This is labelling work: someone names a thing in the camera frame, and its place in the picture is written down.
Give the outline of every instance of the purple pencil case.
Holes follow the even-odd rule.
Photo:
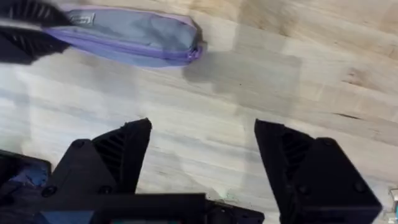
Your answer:
[[[65,5],[72,26],[44,32],[86,52],[143,67],[184,66],[201,56],[188,16],[105,6]]]

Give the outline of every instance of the wood grain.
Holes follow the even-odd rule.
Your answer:
[[[137,68],[73,49],[29,67],[2,64],[1,148],[56,165],[74,139],[148,117],[140,192],[203,191],[278,223],[254,139],[259,118],[335,138],[391,209],[398,1],[53,2],[188,14],[208,50],[186,68]]]

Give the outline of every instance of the black 3d-printed part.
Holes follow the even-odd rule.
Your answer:
[[[0,28],[0,62],[30,64],[44,55],[62,53],[69,44],[32,30]]]
[[[2,0],[0,17],[42,27],[70,25],[62,12],[42,1]],[[8,26],[0,27],[0,47],[0,62],[28,65],[44,55],[62,53],[69,44],[36,30]]]
[[[93,139],[97,153],[119,185],[119,193],[136,191],[151,129],[150,121],[142,119]]]
[[[256,121],[281,224],[370,224],[381,204],[337,142]]]
[[[264,222],[264,214],[261,212],[219,203],[206,201],[207,223],[216,224],[258,224]]]
[[[70,25],[68,18],[55,6],[34,0],[2,0],[0,17],[48,26]]]

